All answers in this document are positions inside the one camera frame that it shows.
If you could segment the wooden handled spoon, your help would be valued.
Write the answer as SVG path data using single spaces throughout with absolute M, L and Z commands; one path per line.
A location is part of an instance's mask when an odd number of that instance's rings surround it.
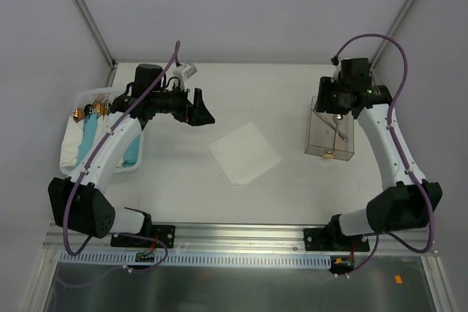
M 334 159 L 335 158 L 335 152 L 336 152 L 336 145 L 337 145 L 337 138 L 338 137 L 339 136 L 337 136 L 333 132 L 332 148 L 323 155 L 323 158 L 325 158 L 325 159 Z

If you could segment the clear plastic utensil box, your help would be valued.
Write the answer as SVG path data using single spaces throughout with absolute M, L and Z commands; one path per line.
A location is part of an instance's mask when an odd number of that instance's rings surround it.
M 323 158 L 323 155 L 332 148 L 333 130 L 321 121 L 313 112 L 317 97 L 313 96 L 309 109 L 309 120 L 306 129 L 305 154 Z M 333 115 L 323 113 L 323 115 L 333 122 Z M 335 158 L 333 160 L 349 161 L 355 154 L 354 151 L 354 120 L 350 114 L 343 115 L 343 121 L 339 129 L 348 137 L 344 142 L 340 137 L 337 138 Z

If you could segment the white paper napkin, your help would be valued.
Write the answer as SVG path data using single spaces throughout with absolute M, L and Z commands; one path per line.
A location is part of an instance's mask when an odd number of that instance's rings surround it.
M 233 186 L 246 185 L 282 160 L 252 122 L 207 148 Z

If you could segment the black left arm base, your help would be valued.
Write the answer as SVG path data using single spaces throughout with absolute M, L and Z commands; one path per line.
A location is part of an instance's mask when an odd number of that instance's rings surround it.
M 176 238 L 176 226 L 152 224 L 137 234 L 120 233 L 111 237 L 110 246 L 115 248 L 150 248 L 152 244 L 155 244 L 157 248 L 162 247 L 160 243 L 151 241 L 150 238 L 157 239 L 167 248 L 173 248 Z

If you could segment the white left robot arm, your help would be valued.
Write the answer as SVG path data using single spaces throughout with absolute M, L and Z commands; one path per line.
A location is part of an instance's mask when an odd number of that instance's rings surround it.
M 136 246 L 151 242 L 153 229 L 144 212 L 117 209 L 106 199 L 111 175 L 155 115 L 170 114 L 190 126 L 215 122 L 201 89 L 190 96 L 186 88 L 187 80 L 197 71 L 194 64 L 178 65 L 163 83 L 157 80 L 162 70 L 154 64 L 138 65 L 134 80 L 111 102 L 104 131 L 84 160 L 66 178 L 52 179 L 48 193 L 56 225 L 96 238 L 127 232 Z

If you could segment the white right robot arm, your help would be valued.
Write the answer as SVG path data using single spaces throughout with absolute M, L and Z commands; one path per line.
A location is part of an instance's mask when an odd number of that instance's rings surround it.
M 374 152 L 382 192 L 361 210 L 332 216 L 317 240 L 345 251 L 364 235 L 395 237 L 398 231 L 428 227 L 426 247 L 410 248 L 426 253 L 434 240 L 434 211 L 442 188 L 429 182 L 412 158 L 393 111 L 396 98 L 386 86 L 373 84 L 369 60 L 333 58 L 332 62 L 336 71 L 321 77 L 316 110 L 351 114 L 358 122 Z

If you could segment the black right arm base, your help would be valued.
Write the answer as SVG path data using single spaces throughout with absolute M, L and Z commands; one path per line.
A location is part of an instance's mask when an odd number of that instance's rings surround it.
M 306 251 L 370 251 L 369 241 L 363 240 L 362 235 L 346 236 L 341 232 L 329 232 L 325 227 L 303 229 L 303 242 Z

